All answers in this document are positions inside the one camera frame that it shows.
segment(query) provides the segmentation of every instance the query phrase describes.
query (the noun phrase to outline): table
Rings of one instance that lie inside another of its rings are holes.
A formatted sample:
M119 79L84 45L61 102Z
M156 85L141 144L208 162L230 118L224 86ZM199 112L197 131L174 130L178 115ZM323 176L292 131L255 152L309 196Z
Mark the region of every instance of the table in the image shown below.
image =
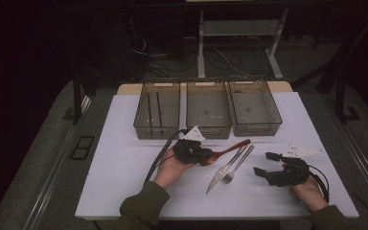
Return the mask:
M268 172L280 171L281 163L266 160L265 152L281 153L289 144L323 150L322 154L304 159L328 177L330 203L337 205L346 217L358 217L298 93L290 92L289 84L284 81L270 81L269 86L283 119L276 135L249 137L255 149L237 170L235 179L228 185L217 184L208 195L206 190L215 172L235 151L224 154L211 166L195 166L184 173L168 189L171 199L163 208L161 219L306 218L309 213L289 194L287 187L268 186L265 179L253 173L253 167ZM76 211L79 218L116 219L122 201L140 192L153 159L165 145L163 140L137 139L133 120L140 88L140 84L122 85L114 96L80 196ZM181 100L181 114L185 114L185 94L181 95ZM184 124L185 117L181 116L180 126ZM202 146L224 150L244 139L231 133L227 140L206 140Z

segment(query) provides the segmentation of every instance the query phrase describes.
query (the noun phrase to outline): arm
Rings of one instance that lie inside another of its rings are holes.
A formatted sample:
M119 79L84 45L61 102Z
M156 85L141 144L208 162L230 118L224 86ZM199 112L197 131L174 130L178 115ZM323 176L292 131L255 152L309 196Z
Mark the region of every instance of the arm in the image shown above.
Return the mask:
M316 230L358 230L334 205L330 206L321 194L313 177L291 187L291 191L305 204L311 213L310 220Z
M160 160L162 163L154 181L146 183L138 195L125 199L120 208L121 216L116 221L116 229L156 228L161 209L170 197L166 189L193 166L182 164L173 155L173 150L168 149Z

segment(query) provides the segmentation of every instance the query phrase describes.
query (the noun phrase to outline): olive green sleeve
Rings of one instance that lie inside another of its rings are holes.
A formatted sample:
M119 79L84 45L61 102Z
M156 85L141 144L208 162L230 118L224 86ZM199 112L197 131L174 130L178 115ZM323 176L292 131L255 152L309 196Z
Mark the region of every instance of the olive green sleeve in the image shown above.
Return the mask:
M160 211L169 198L165 189L152 181L148 182L138 195L124 200L116 229L155 229Z
M358 230L348 221L339 209L332 205L317 211L310 217L315 230Z

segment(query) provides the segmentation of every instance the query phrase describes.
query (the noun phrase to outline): gray carpet floor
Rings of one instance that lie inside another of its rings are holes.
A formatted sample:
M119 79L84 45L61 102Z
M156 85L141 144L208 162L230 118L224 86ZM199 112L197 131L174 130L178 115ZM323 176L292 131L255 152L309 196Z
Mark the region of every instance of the gray carpet floor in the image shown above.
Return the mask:
M206 46L205 62L207 77L224 77L245 72L263 74L274 81L264 53L264 48L270 41L216 40L208 44L210 46ZM338 49L338 44L319 45L315 48L312 44L311 38L281 41L276 58L285 77L284 81L293 82L303 77L330 60ZM189 47L188 51L192 52L188 52L185 57L157 56L155 62L149 64L148 69L151 71L145 72L144 78L165 75L195 78L196 53L194 46L190 44ZM225 63L215 49L238 70ZM294 91L299 92L345 187L368 206L368 182L357 166L340 128L340 122L334 116L334 92L321 95L315 90L320 77L306 82ZM97 229L92 221L76 218L74 214L115 93L116 89L100 89L96 96L89 97L89 108L84 110L79 123L73 125L67 116L64 117L73 107L72 82L64 86L0 205L0 229ZM346 96L346 105L353 106L361 120L349 121L343 128L352 133L368 160L368 107L350 87L347 88ZM80 136L94 136L87 159L68 159ZM354 195L352 200L360 215L352 221L362 229L368 229L368 210ZM42 207L40 212L34 210L35 204ZM114 229L112 223L99 221L103 230ZM307 219L282 219L280 225L283 230L308 230L311 227ZM239 225L235 229L250 229L248 226Z

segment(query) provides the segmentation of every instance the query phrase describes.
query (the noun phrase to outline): person's right hand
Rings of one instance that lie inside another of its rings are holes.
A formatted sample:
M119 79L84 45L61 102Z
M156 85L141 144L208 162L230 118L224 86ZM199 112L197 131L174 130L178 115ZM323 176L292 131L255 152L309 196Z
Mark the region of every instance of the person's right hand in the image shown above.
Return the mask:
M292 186L290 189L306 205L310 213L329 206L312 176L309 176L306 182Z

